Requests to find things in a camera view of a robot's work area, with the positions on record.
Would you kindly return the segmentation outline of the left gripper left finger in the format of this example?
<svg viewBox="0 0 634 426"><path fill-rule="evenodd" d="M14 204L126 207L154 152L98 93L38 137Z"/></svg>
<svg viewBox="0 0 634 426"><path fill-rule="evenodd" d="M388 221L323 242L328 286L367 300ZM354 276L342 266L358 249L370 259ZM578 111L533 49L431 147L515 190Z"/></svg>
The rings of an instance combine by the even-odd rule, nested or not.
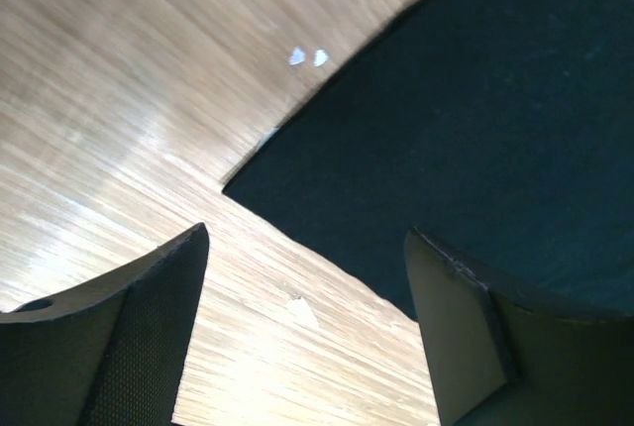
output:
<svg viewBox="0 0 634 426"><path fill-rule="evenodd" d="M2 313L2 424L171 424L208 254L199 223Z"/></svg>

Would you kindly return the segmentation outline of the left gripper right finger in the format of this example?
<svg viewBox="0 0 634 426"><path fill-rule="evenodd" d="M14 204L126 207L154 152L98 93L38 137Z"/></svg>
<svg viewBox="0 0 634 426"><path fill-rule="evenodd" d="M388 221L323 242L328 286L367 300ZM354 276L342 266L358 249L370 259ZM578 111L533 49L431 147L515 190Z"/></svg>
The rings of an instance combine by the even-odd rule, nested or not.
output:
<svg viewBox="0 0 634 426"><path fill-rule="evenodd" d="M411 230L404 255L444 425L629 425L633 318Z"/></svg>

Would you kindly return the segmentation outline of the black t shirt blue logo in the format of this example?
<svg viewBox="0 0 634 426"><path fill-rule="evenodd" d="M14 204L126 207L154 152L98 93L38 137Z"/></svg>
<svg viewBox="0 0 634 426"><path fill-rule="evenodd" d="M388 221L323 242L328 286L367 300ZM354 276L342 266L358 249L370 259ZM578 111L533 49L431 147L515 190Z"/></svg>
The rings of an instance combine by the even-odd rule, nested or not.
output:
<svg viewBox="0 0 634 426"><path fill-rule="evenodd" d="M411 228L633 309L633 0L422 0L225 194L406 315Z"/></svg>

